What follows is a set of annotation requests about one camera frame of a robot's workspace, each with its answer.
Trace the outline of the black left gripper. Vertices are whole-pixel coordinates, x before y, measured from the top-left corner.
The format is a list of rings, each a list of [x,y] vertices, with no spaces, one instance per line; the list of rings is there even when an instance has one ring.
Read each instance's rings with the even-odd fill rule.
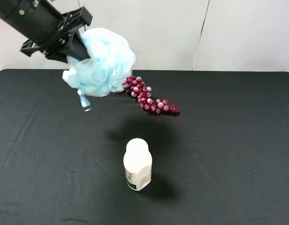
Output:
[[[57,30],[44,44],[38,45],[28,39],[23,43],[20,51],[29,57],[35,52],[41,52],[49,60],[64,63],[68,63],[68,56],[78,61],[89,59],[79,29],[90,25],[91,22],[92,15],[85,7],[64,13],[61,15]]]

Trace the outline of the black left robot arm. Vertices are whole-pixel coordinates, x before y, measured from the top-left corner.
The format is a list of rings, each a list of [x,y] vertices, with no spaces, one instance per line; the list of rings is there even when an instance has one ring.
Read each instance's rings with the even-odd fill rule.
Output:
[[[85,7],[62,14],[47,0],[0,0],[0,19],[27,37],[20,51],[29,57],[41,52],[64,63],[68,56],[89,58],[79,32],[92,22]]]

